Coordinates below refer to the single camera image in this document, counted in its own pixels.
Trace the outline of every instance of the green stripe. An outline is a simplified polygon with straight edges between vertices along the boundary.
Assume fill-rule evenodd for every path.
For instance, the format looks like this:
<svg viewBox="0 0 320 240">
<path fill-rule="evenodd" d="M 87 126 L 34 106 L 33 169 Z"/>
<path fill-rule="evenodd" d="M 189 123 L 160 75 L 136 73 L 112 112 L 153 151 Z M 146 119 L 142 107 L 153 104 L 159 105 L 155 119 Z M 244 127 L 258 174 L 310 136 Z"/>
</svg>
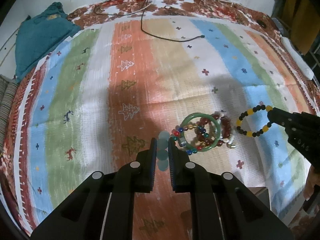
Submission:
<svg viewBox="0 0 320 240">
<path fill-rule="evenodd" d="M 261 67 L 259 64 L 258 59 L 250 52 L 243 44 L 242 41 L 239 39 L 237 35 L 235 35 L 226 25 L 217 24 L 215 26 L 219 28 L 219 30 L 223 33 L 223 35 L 237 48 L 239 51 L 246 57 L 248 62 L 251 64 L 254 73 L 261 79 L 264 84 L 266 85 L 267 93 L 270 97 L 270 100 L 273 104 L 273 107 L 277 107 L 284 111 L 288 111 L 287 106 L 282 101 L 283 96 L 281 93 L 276 89 L 276 84 L 268 75 L 267 71 Z M 288 135 L 284 131 L 284 127 L 280 126 L 280 130 L 282 133 L 282 137 L 284 141 L 287 141 Z M 304 176 L 304 161 L 301 154 L 296 154 L 293 151 L 293 147 L 286 143 L 287 151 L 288 151 L 288 159 L 291 164 L 291 173 L 292 173 L 292 180 L 296 190 L 300 189 L 303 184 L 305 183 L 305 176 Z"/>
<path fill-rule="evenodd" d="M 86 30 L 71 42 L 71 50 L 65 58 L 59 75 L 55 95 L 52 99 L 46 131 L 46 162 L 49 193 L 52 205 L 56 208 L 83 180 L 81 165 L 80 118 L 76 114 L 80 83 L 87 68 L 92 47 L 98 30 Z M 64 115 L 69 111 L 70 122 L 64 124 Z M 67 161 L 66 151 L 72 153 L 73 160 Z"/>
</svg>

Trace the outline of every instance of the teal cloth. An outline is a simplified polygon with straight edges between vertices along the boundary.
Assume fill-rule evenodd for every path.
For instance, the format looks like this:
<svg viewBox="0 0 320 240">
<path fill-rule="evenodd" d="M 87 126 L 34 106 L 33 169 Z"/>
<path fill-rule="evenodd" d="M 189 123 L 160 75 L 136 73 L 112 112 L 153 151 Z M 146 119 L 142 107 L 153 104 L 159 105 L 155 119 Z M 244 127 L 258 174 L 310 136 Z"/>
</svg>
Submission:
<svg viewBox="0 0 320 240">
<path fill-rule="evenodd" d="M 53 51 L 80 27 L 67 19 L 60 2 L 54 2 L 43 13 L 23 22 L 16 39 L 16 76 L 20 82 L 38 61 Z"/>
</svg>

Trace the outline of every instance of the blue stripe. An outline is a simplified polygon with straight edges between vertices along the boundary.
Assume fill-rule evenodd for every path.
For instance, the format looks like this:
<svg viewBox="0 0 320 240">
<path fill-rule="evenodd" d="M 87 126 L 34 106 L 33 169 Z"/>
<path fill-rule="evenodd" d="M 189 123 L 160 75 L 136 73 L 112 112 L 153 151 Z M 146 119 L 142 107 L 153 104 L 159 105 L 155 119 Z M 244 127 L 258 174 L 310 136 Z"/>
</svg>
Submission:
<svg viewBox="0 0 320 240">
<path fill-rule="evenodd" d="M 215 24 L 201 20 L 191 20 L 191 22 L 219 52 L 233 79 L 241 84 L 246 97 L 246 107 L 256 106 L 260 101 L 263 101 L 265 105 L 272 105 L 263 80 L 253 71 L 247 58 L 223 35 Z M 268 122 L 265 111 L 259 111 L 250 118 L 254 122 L 252 130 L 259 130 Z M 269 182 L 267 187 L 271 192 L 272 209 L 276 214 L 279 214 L 285 208 L 284 198 L 291 199 L 295 194 L 293 187 L 284 190 L 280 186 L 282 180 L 289 182 L 292 176 L 290 162 L 284 164 L 281 169 L 278 168 L 278 163 L 288 157 L 286 141 L 283 140 L 282 133 L 277 125 L 273 125 L 271 131 L 264 133 L 258 140 L 263 148 L 263 153 L 260 154 L 264 154 L 266 160 L 264 165 L 266 173 L 271 170 L 270 178 L 267 178 L 267 182 Z M 275 146 L 275 141 L 279 142 L 278 147 Z"/>
<path fill-rule="evenodd" d="M 35 102 L 32 113 L 32 125 L 30 130 L 30 172 L 33 185 L 33 198 L 36 205 L 36 214 L 39 222 L 42 222 L 49 213 L 52 212 L 53 206 L 48 187 L 48 171 L 47 168 L 56 169 L 59 172 L 59 167 L 50 167 L 50 163 L 46 163 L 45 156 L 45 135 L 47 130 L 46 122 L 49 117 L 49 108 L 54 97 L 55 90 L 58 84 L 58 77 L 61 71 L 65 57 L 68 55 L 71 48 L 71 42 L 62 42 L 52 53 L 47 63 L 46 76 L 42 82 L 42 88 Z M 38 192 L 38 187 L 41 188 L 41 194 Z"/>
</svg>

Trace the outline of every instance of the jade bangle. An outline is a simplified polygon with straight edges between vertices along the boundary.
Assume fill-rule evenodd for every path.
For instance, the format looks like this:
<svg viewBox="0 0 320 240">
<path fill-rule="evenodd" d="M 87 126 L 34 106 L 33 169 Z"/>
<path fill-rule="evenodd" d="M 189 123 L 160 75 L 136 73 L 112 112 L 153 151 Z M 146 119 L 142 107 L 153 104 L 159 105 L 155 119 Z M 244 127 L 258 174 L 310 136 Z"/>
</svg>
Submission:
<svg viewBox="0 0 320 240">
<path fill-rule="evenodd" d="M 204 118 L 207 118 L 208 120 L 210 120 L 211 122 L 214 123 L 215 127 L 217 128 L 217 136 L 216 138 L 214 139 L 212 145 L 210 146 L 207 146 L 205 148 L 203 148 L 200 152 L 206 152 L 206 151 L 209 151 L 211 150 L 212 148 L 214 148 L 219 139 L 220 139 L 220 134 L 221 134 L 221 129 L 220 129 L 220 125 L 218 124 L 217 120 L 215 120 L 211 115 L 209 114 L 202 114 L 202 113 L 193 113 L 193 114 L 189 114 L 182 122 L 181 124 L 181 127 L 183 126 L 186 126 L 192 119 L 195 119 L 197 117 L 204 117 Z M 192 145 L 190 145 L 188 142 L 187 142 L 187 148 L 189 148 L 190 150 L 194 149 L 194 147 Z"/>
</svg>

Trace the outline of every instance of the colorful bead bracelet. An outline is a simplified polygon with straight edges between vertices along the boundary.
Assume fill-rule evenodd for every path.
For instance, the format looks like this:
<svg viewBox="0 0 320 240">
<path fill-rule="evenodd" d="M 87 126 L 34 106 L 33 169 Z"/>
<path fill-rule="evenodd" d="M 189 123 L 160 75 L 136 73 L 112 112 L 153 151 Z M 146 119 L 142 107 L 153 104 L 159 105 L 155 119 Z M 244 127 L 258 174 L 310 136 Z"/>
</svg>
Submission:
<svg viewBox="0 0 320 240">
<path fill-rule="evenodd" d="M 248 115 L 252 115 L 257 111 L 260 110 L 266 110 L 267 112 L 272 110 L 272 106 L 265 106 L 265 105 L 257 105 L 256 107 L 250 108 L 247 111 L 245 111 L 244 113 L 241 113 L 241 115 L 239 116 L 239 119 L 236 121 L 236 129 L 238 131 L 238 133 L 246 135 L 248 137 L 256 137 L 256 136 L 260 136 L 261 134 L 267 132 L 269 130 L 269 128 L 271 127 L 271 122 L 268 122 L 266 125 L 264 125 L 262 127 L 262 129 L 260 129 L 257 132 L 252 132 L 252 131 L 244 131 L 243 129 L 241 129 L 241 124 L 242 124 L 242 120 L 244 119 L 244 117 L 248 116 Z"/>
<path fill-rule="evenodd" d="M 200 121 L 196 124 L 190 124 L 190 121 L 194 118 L 201 117 Z M 214 137 L 212 140 L 210 135 L 206 132 L 204 126 L 213 122 Z M 196 148 L 190 145 L 186 139 L 184 132 L 187 130 L 195 129 L 197 139 L 200 145 Z M 182 122 L 181 126 L 177 130 L 173 130 L 173 140 L 178 141 L 180 147 L 186 147 L 188 155 L 195 154 L 197 152 L 205 152 L 216 146 L 220 147 L 223 143 L 226 143 L 229 148 L 235 148 L 233 144 L 233 130 L 231 128 L 230 119 L 228 119 L 223 113 L 215 112 L 212 115 L 193 113 L 188 115 Z"/>
</svg>

